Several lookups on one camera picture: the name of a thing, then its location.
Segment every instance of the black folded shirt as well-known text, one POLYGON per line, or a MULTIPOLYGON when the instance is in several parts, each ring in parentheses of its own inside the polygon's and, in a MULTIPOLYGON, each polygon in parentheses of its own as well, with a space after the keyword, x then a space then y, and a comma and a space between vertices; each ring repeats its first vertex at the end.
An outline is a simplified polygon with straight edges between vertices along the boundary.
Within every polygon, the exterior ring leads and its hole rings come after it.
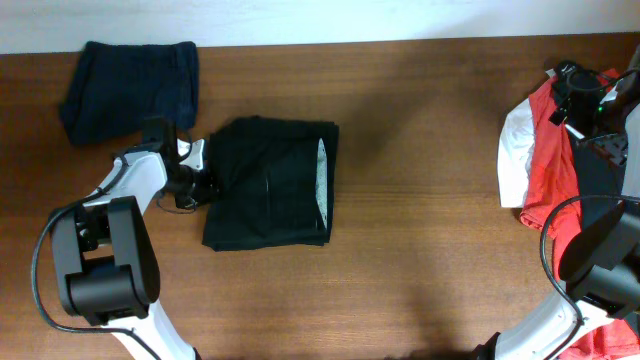
POLYGON ((203 245, 216 251, 329 242, 338 126, 236 119, 211 135, 208 166, 220 186, 203 245))
POLYGON ((183 130, 198 109, 198 54, 192 42, 105 45, 88 42, 80 55, 60 119, 74 145, 140 130, 163 116, 183 130))

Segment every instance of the wood grain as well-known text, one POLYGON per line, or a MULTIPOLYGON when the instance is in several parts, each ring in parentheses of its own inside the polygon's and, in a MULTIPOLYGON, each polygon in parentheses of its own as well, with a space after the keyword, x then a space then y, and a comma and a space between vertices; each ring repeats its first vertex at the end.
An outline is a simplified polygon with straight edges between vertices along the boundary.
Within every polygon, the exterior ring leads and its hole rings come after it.
MULTIPOLYGON (((214 253, 207 209, 151 208, 161 300, 205 359, 381 359, 467 350, 551 291, 538 233, 501 209, 504 115, 569 58, 623 69, 638 34, 200 49, 194 138, 236 116, 341 126, 335 226, 324 248, 214 253)), ((111 336, 50 330, 29 288, 35 237, 55 206, 90 192, 110 152, 137 136, 73 148, 56 115, 77 54, 0 57, 0 354, 126 359, 111 336)), ((51 251, 45 304, 62 311, 51 251)))

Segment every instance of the white wall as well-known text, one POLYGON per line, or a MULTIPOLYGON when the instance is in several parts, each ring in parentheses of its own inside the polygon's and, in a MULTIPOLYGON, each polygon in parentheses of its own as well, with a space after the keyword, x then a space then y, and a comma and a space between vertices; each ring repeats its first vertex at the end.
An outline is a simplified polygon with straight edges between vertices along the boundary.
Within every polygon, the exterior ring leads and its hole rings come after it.
POLYGON ((638 30, 639 0, 0 0, 0 53, 638 30))

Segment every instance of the clothing pile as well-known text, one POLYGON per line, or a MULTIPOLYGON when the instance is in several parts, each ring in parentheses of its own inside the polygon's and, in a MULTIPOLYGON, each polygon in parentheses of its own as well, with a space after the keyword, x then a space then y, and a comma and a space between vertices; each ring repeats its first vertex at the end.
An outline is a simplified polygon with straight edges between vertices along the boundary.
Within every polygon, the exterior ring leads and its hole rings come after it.
MULTIPOLYGON (((605 75, 616 77, 614 70, 605 75)), ((552 73, 537 91, 508 114, 498 145, 498 180, 503 207, 522 208, 520 221, 541 230, 550 212, 577 195, 620 193, 624 168, 610 169, 607 161, 587 148, 577 148, 575 135, 550 118, 557 105, 552 73)), ((615 201, 575 202, 553 220, 553 271, 569 242, 615 206, 615 201)), ((635 314, 631 323, 637 324, 635 314)), ((640 341, 629 324, 616 320, 587 334, 565 350, 561 359, 618 359, 640 354, 640 341)))

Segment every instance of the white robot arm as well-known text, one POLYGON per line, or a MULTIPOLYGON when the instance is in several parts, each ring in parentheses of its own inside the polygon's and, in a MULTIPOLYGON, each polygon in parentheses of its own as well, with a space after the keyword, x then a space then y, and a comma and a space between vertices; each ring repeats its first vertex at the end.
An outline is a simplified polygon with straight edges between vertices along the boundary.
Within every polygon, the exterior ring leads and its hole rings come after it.
POLYGON ((215 196, 204 168, 205 140, 185 143, 175 126, 162 119, 148 121, 142 145, 114 160, 100 184, 109 186, 93 200, 69 212, 52 231, 54 263, 63 308, 105 329, 136 360, 199 359, 197 351, 176 332, 160 300, 160 274, 142 215, 157 194, 172 192, 176 205, 189 209, 215 196), (86 259, 85 253, 112 246, 113 256, 86 259))
MULTIPOLYGON (((573 337, 574 341, 613 322, 605 310, 584 301, 577 304, 585 324, 573 337)), ((570 335, 576 321, 573 308, 554 291, 522 322, 498 336, 495 360, 545 359, 570 335)), ((567 344, 558 353, 571 345, 567 344)))

